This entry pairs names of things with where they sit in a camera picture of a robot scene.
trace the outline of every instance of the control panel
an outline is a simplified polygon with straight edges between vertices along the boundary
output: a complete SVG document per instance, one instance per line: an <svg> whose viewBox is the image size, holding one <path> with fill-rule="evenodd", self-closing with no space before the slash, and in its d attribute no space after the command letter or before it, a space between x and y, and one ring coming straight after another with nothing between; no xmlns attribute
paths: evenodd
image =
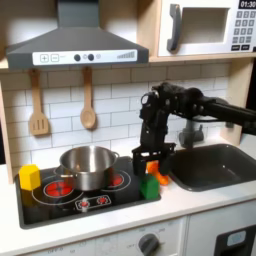
<svg viewBox="0 0 256 256"><path fill-rule="evenodd" d="M34 52L35 66L136 62L137 50Z"/></svg>
<svg viewBox="0 0 256 256"><path fill-rule="evenodd" d="M186 217L154 223L26 256L181 256Z"/></svg>
<svg viewBox="0 0 256 256"><path fill-rule="evenodd" d="M251 46L251 43L255 30L256 9L244 9L245 1L241 1L240 6L236 13L231 51L252 51L254 45Z"/></svg>

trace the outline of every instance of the stovetop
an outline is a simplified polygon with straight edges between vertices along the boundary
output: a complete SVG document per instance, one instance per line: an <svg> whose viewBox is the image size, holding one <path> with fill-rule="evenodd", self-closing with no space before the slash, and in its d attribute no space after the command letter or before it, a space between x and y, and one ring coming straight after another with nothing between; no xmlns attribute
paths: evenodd
<svg viewBox="0 0 256 256"><path fill-rule="evenodd" d="M140 179L134 175L132 159L120 157L113 166L111 184L102 190L82 192L55 176L54 168L40 171L41 186L33 191L20 189L15 179L20 226L24 229L82 218L125 207L149 203L140 192Z"/></svg>

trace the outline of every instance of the cabinet door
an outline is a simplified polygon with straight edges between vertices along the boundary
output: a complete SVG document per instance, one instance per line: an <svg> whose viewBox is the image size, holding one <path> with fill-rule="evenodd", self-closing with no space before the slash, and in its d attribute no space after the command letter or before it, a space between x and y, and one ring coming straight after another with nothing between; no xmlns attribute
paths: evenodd
<svg viewBox="0 0 256 256"><path fill-rule="evenodd" d="M213 256L218 235L256 224L256 201L192 215L186 256Z"/></svg>

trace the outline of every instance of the green object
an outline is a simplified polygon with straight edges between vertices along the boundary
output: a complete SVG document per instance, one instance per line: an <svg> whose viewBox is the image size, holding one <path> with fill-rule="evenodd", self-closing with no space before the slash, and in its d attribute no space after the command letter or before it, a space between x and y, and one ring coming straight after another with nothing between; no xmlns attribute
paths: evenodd
<svg viewBox="0 0 256 256"><path fill-rule="evenodd" d="M147 174L140 184L140 192L146 199L157 199L159 197L159 181L151 174Z"/></svg>

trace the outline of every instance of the pot handle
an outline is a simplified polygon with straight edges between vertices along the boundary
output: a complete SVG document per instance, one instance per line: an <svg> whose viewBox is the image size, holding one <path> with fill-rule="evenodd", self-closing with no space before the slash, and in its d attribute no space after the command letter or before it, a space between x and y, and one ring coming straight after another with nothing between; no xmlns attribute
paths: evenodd
<svg viewBox="0 0 256 256"><path fill-rule="evenodd" d="M117 152L112 151L112 153L115 154L117 158L120 157L120 155Z"/></svg>
<svg viewBox="0 0 256 256"><path fill-rule="evenodd" d="M55 169L53 170L53 173L54 173L56 176L59 176L59 177L61 177L61 178L74 178L74 175L73 175L73 174L60 174L60 173L58 173L57 170L58 170L59 168L60 168L60 166L57 167L57 168L55 168Z"/></svg>

